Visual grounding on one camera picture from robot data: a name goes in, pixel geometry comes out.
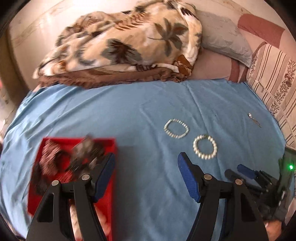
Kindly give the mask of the red plaid scrunchie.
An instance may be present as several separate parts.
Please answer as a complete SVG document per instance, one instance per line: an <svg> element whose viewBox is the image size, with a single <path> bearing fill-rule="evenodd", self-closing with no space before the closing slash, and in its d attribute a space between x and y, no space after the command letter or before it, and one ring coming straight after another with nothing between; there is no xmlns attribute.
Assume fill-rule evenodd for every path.
<svg viewBox="0 0 296 241"><path fill-rule="evenodd" d="M56 157L61 152L60 146L52 140L46 140L42 149L39 165L43 175L53 176L58 173Z"/></svg>

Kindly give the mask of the grey organza scrunchie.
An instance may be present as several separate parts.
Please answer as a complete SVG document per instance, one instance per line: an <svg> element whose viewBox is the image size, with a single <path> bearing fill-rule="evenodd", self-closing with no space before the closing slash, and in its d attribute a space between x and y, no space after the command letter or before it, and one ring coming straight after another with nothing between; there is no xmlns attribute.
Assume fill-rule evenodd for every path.
<svg viewBox="0 0 296 241"><path fill-rule="evenodd" d="M72 148L68 170L72 172L93 170L104 159L104 153L102 145L95 142L90 136L86 136Z"/></svg>

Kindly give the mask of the white dotted scrunchie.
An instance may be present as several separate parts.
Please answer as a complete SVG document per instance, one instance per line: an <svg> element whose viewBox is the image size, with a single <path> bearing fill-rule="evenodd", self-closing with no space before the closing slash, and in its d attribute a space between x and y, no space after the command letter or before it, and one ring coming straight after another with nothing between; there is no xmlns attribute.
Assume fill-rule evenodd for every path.
<svg viewBox="0 0 296 241"><path fill-rule="evenodd" d="M111 232L111 225L107 222L105 215L96 206L94 208L104 234L108 236ZM70 217L75 240L83 240L78 223L76 206L74 204L70 205Z"/></svg>

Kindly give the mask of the blue bed sheet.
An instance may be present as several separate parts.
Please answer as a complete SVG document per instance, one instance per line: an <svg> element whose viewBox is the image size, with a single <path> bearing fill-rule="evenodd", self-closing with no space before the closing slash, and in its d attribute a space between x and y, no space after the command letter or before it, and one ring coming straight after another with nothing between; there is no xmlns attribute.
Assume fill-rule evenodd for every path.
<svg viewBox="0 0 296 241"><path fill-rule="evenodd" d="M260 123L254 123L248 113ZM180 152L225 180L243 164L278 177L285 139L245 83L192 80L30 92L4 137L1 214L26 236L32 165L44 137L115 138L116 240L185 240L198 204L177 165Z"/></svg>

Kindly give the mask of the red shallow box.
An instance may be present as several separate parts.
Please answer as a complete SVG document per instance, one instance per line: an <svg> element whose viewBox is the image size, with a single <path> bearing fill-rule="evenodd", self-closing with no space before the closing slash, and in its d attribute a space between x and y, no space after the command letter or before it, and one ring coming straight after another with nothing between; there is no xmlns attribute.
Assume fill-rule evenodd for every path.
<svg viewBox="0 0 296 241"><path fill-rule="evenodd" d="M27 240L112 240L113 138L41 141L32 169Z"/></svg>

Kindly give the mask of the silver hair pin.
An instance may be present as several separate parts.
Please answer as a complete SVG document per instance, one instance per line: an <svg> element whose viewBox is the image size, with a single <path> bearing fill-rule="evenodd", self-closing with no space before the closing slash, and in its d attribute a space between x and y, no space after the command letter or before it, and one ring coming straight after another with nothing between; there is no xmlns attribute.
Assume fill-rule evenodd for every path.
<svg viewBox="0 0 296 241"><path fill-rule="evenodd" d="M251 113L248 113L248 117L261 128L260 123L252 116Z"/></svg>

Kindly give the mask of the striped floral cushion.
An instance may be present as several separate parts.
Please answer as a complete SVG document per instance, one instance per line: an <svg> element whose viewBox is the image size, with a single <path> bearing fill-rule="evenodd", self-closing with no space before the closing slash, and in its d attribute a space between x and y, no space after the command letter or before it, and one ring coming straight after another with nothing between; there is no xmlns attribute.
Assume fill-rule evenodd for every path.
<svg viewBox="0 0 296 241"><path fill-rule="evenodd" d="M295 60L265 44L254 54L246 81L276 119L286 146L295 150Z"/></svg>

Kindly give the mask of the brown ruffled blanket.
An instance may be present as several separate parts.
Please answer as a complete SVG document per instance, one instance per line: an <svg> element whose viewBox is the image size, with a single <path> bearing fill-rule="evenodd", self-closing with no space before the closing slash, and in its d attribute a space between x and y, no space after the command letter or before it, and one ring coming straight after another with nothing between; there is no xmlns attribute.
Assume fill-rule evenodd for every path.
<svg viewBox="0 0 296 241"><path fill-rule="evenodd" d="M152 68L145 71L112 72L107 70L81 70L54 76L41 76L41 87L49 87L56 84L67 86L79 86L85 89L98 88L108 85L130 84L134 82L173 81L182 82L187 79L185 73L175 73L168 68Z"/></svg>

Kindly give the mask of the grey pillow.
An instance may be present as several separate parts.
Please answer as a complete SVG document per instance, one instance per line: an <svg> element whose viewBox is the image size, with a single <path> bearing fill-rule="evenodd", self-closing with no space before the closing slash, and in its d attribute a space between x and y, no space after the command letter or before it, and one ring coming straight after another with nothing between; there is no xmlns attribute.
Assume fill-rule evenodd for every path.
<svg viewBox="0 0 296 241"><path fill-rule="evenodd" d="M201 46L225 55L249 67L253 52L231 19L210 12L196 10L202 24Z"/></svg>

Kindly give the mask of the pink brown pillow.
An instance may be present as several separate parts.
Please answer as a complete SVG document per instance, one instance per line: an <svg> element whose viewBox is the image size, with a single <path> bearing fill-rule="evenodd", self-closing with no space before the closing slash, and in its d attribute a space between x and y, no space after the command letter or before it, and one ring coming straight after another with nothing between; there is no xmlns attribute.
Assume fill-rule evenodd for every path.
<svg viewBox="0 0 296 241"><path fill-rule="evenodd" d="M265 43L271 44L295 59L295 39L286 30L268 20L251 14L244 14L234 23L246 39L252 52ZM194 65L189 79L226 79L240 82L245 79L247 68L230 57L203 49Z"/></svg>

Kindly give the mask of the leaf print blanket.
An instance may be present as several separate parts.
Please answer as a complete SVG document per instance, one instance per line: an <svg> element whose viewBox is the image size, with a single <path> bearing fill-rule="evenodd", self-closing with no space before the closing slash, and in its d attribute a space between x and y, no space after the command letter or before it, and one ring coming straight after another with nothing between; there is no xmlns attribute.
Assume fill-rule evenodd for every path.
<svg viewBox="0 0 296 241"><path fill-rule="evenodd" d="M112 14L95 11L60 33L33 78L87 69L136 72L155 68L190 76L201 40L196 9L183 1L145 1Z"/></svg>

